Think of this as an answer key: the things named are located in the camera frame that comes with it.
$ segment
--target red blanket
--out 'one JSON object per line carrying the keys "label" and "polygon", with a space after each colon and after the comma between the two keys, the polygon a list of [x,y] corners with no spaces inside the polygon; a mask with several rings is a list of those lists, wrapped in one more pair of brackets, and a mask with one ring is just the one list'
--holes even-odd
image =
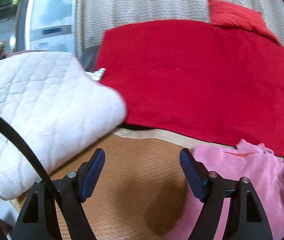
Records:
{"label": "red blanket", "polygon": [[284,155],[284,47],[266,38],[196,21],[131,24],[105,33],[101,67],[128,124]]}

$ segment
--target metal screw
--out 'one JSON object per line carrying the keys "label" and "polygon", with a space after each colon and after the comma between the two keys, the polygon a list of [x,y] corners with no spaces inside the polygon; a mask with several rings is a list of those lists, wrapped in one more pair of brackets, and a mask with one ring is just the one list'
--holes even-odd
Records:
{"label": "metal screw", "polygon": [[35,178],[35,182],[36,182],[37,184],[40,184],[41,181],[42,181],[41,177],[37,176],[37,177]]}
{"label": "metal screw", "polygon": [[215,171],[210,171],[208,173],[208,175],[211,177],[211,178],[216,178],[217,177],[217,173]]}
{"label": "metal screw", "polygon": [[244,182],[245,184],[249,183],[250,180],[247,178],[247,177],[243,177],[242,179],[242,182]]}
{"label": "metal screw", "polygon": [[74,178],[74,177],[76,176],[76,172],[75,172],[75,171],[71,171],[71,172],[69,172],[69,173],[67,174],[67,176],[68,176],[70,179],[72,179],[72,178]]}

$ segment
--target black cable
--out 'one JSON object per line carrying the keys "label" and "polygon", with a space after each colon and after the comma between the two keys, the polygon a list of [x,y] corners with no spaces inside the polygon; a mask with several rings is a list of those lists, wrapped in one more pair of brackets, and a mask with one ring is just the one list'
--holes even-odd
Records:
{"label": "black cable", "polygon": [[25,156],[25,158],[31,163],[32,167],[36,170],[38,175],[41,177],[51,194],[53,195],[55,201],[57,202],[62,214],[62,198],[59,195],[57,189],[55,188],[49,175],[43,168],[39,159],[35,156],[34,152],[28,146],[28,144],[23,140],[23,138],[10,126],[5,120],[0,117],[0,133],[3,134],[10,142],[12,142],[16,148]]}

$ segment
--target pink towel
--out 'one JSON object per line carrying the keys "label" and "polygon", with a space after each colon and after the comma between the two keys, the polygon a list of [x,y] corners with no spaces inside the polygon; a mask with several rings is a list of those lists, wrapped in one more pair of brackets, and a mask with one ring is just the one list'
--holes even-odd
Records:
{"label": "pink towel", "polygon": [[[208,171],[216,171],[225,179],[239,180],[245,176],[252,182],[266,212],[274,240],[284,237],[284,163],[264,144],[257,146],[241,140],[237,150],[218,146],[197,145],[193,156]],[[187,240],[202,209],[202,203],[188,188],[184,213],[168,240]],[[214,239],[223,237],[229,210],[229,199],[224,200],[220,222]]]}

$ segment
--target blue gripper pad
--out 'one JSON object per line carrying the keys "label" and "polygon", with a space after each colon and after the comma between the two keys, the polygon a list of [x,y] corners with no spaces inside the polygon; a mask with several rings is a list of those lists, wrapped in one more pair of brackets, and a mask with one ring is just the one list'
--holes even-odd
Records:
{"label": "blue gripper pad", "polygon": [[95,185],[98,182],[101,171],[105,163],[105,152],[98,148],[93,153],[92,157],[88,162],[81,164],[77,170],[78,174],[78,187],[79,187],[79,198],[83,203],[87,198],[92,196]]}
{"label": "blue gripper pad", "polygon": [[193,195],[204,203],[207,197],[208,184],[207,169],[204,164],[197,162],[189,149],[184,148],[180,152],[180,165]]}

